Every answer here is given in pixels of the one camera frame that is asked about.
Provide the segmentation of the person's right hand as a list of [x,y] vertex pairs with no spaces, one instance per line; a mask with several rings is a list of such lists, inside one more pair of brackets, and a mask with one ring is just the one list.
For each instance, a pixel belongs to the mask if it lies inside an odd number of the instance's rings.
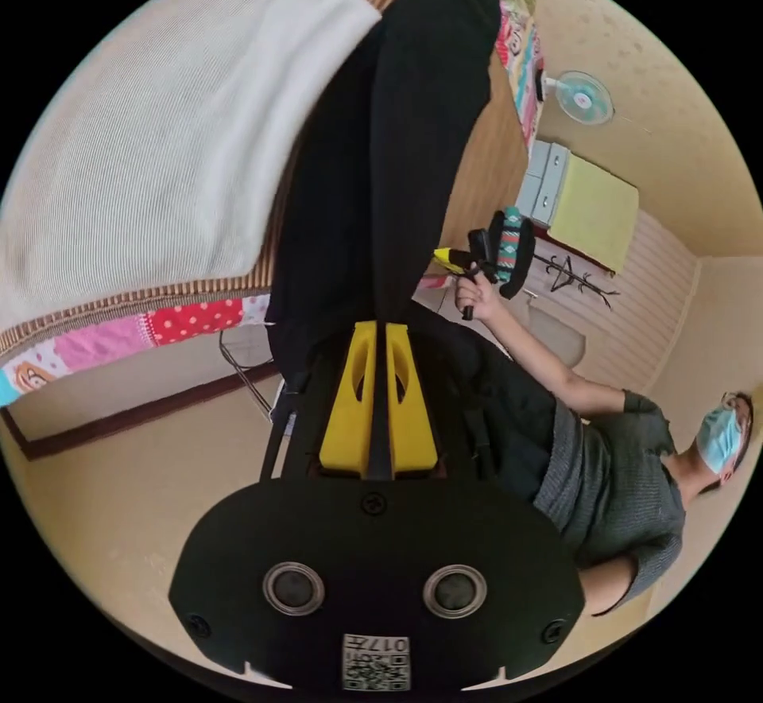
[[500,297],[481,270],[457,279],[455,306],[464,320],[478,320],[485,324],[501,310]]

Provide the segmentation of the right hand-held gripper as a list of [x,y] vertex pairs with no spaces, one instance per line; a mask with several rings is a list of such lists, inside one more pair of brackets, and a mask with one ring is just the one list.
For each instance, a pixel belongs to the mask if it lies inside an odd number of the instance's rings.
[[441,247],[435,263],[450,274],[481,270],[500,296],[510,301],[523,289],[534,258],[533,224],[523,216],[493,216],[490,225],[468,235],[470,252]]

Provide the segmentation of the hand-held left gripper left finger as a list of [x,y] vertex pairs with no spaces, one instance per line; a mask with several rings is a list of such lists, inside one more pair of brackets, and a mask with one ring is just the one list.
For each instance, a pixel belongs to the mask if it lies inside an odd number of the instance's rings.
[[365,476],[374,412],[377,325],[357,323],[341,371],[335,400],[320,446],[328,472]]

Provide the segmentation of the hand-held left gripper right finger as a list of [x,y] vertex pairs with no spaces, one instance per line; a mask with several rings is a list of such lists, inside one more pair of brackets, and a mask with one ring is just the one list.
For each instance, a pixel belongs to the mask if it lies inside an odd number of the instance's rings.
[[438,454],[405,325],[386,325],[385,353],[393,475],[430,472]]

